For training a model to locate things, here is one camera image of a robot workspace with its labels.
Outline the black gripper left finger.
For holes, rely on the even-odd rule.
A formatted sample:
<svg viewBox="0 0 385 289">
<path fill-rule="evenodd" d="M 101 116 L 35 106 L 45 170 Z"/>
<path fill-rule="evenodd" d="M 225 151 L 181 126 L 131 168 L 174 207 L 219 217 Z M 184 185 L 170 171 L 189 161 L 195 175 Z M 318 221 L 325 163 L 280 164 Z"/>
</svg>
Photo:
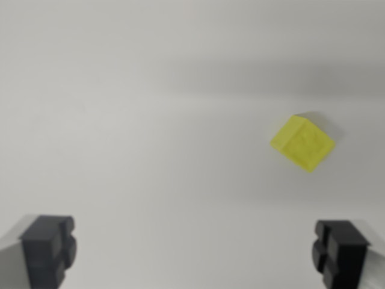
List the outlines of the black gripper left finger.
<svg viewBox="0 0 385 289">
<path fill-rule="evenodd" d="M 76 258 L 72 216 L 27 214 L 1 236 L 1 288 L 60 288 Z"/>
</svg>

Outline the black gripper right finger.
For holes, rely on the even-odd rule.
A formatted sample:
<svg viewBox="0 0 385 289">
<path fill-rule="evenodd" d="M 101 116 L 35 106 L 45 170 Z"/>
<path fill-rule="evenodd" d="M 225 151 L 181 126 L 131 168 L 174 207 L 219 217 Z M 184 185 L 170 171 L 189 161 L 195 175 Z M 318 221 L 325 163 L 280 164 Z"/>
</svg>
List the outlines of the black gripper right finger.
<svg viewBox="0 0 385 289">
<path fill-rule="evenodd" d="M 318 220 L 312 261 L 328 289 L 384 288 L 384 236 L 364 220 Z"/>
</svg>

